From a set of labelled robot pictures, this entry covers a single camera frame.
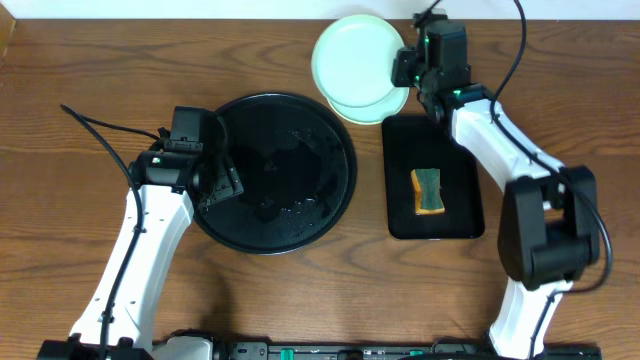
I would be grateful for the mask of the mint plate with red stain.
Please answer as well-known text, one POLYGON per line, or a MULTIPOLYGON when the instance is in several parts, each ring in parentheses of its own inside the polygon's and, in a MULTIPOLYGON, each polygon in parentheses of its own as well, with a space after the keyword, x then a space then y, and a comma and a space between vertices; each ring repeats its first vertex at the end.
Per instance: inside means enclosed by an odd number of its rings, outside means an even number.
POLYGON ((394 90, 391 73, 396 52, 404 47, 398 31, 372 15, 351 15, 329 25, 313 49, 314 82, 328 100, 362 108, 394 90))

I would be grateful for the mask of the plain mint green plate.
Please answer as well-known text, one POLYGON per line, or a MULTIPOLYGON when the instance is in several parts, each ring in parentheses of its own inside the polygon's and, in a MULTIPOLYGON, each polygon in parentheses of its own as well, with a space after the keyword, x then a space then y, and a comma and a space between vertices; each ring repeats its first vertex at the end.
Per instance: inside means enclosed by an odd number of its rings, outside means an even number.
POLYGON ((375 125, 389 116, 398 114, 407 102, 410 90, 395 88, 381 101, 365 106, 350 107, 328 101, 331 109, 343 119, 359 125, 375 125))

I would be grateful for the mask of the orange green scrub sponge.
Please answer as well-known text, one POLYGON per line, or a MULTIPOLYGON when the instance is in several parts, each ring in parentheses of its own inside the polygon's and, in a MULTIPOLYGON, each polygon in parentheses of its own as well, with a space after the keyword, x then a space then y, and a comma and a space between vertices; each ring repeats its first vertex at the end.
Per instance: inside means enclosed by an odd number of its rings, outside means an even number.
POLYGON ((417 215, 439 215, 445 212, 446 208, 440 194, 439 169, 413 169, 411 181, 414 192, 414 209, 417 215))

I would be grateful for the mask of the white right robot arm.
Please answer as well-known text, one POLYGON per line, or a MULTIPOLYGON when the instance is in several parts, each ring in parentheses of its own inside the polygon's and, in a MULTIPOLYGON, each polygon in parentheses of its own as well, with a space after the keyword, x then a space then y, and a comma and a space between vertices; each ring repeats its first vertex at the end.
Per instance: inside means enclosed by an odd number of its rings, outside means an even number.
POLYGON ((498 250, 508 285, 489 339, 500 357, 536 358, 557 301, 576 293, 573 284, 584 269, 601 254, 604 271, 612 268, 593 173, 566 167, 528 139, 505 115, 498 95, 472 82, 464 46, 401 48, 391 82, 417 88, 428 120, 501 188, 498 250))

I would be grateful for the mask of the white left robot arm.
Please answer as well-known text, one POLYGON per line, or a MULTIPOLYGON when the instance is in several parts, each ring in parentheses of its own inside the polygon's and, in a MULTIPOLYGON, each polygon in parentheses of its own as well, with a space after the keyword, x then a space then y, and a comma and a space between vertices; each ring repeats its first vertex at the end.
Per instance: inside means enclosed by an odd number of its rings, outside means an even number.
POLYGON ((128 169, 123 223, 99 285, 68 339, 46 340, 40 359, 220 359, 200 330, 153 342, 157 306, 175 250, 199 210, 242 191, 229 155, 142 152, 128 169))

